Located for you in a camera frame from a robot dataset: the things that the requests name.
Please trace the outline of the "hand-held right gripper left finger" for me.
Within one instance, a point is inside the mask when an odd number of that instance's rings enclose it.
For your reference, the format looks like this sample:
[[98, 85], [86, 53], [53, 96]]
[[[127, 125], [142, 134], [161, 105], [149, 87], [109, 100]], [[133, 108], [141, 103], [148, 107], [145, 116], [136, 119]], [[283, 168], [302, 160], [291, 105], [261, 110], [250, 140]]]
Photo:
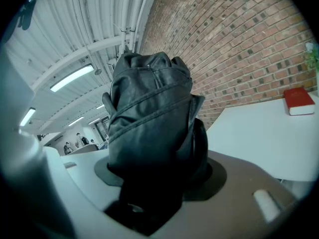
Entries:
[[89, 201], [96, 217], [89, 218], [107, 236], [141, 236], [140, 233], [118, 223], [104, 213], [104, 210], [119, 196], [120, 188], [104, 183], [95, 173], [95, 164], [109, 155], [108, 150], [62, 156], [63, 163], [74, 163], [67, 172], [86, 200]]

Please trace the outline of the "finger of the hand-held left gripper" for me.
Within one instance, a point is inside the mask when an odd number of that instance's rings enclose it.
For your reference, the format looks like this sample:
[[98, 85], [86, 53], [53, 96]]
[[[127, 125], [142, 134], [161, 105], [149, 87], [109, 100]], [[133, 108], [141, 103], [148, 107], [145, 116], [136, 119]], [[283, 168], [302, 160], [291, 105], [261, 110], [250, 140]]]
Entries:
[[81, 147], [73, 152], [71, 152], [69, 155], [74, 155], [74, 154], [81, 154], [81, 153], [88, 153], [92, 151], [97, 151], [99, 148], [95, 144], [88, 144], [84, 147]]

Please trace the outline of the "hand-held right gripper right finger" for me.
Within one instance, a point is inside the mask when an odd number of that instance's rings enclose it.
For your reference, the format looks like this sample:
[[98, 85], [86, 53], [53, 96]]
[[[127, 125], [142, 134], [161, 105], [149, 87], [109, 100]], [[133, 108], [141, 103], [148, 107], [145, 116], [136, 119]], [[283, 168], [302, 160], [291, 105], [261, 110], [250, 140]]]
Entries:
[[209, 151], [227, 173], [210, 199], [185, 202], [155, 239], [264, 239], [292, 213], [298, 201], [259, 166]]

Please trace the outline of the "red book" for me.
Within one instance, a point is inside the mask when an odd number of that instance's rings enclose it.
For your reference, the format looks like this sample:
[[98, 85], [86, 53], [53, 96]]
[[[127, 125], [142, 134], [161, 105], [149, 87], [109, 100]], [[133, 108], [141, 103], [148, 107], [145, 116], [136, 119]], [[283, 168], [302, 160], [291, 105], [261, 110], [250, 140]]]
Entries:
[[291, 116], [315, 113], [315, 102], [303, 87], [285, 90], [284, 99]]

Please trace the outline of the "white ceiling pipes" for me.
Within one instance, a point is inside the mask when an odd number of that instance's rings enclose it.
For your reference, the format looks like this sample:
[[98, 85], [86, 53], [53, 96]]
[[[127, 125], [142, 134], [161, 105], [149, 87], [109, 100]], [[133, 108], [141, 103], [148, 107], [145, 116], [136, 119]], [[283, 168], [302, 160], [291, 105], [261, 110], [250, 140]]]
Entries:
[[[135, 44], [137, 40], [137, 33], [139, 25], [141, 23], [142, 14], [146, 6], [147, 0], [134, 0], [132, 15], [130, 21], [130, 34], [129, 34], [129, 46], [128, 49], [132, 52], [135, 51]], [[121, 44], [119, 54], [122, 55], [125, 52], [126, 36], [127, 36], [127, 19], [130, 11], [130, 0], [123, 0], [122, 15], [121, 15]]]

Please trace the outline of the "green plant with pale flowers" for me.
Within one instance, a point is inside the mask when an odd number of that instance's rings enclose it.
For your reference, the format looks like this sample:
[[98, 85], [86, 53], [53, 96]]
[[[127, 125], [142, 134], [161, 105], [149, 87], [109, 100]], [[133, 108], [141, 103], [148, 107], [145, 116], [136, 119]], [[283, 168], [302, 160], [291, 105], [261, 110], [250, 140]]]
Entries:
[[305, 63], [308, 70], [315, 70], [319, 73], [319, 44], [306, 43]]

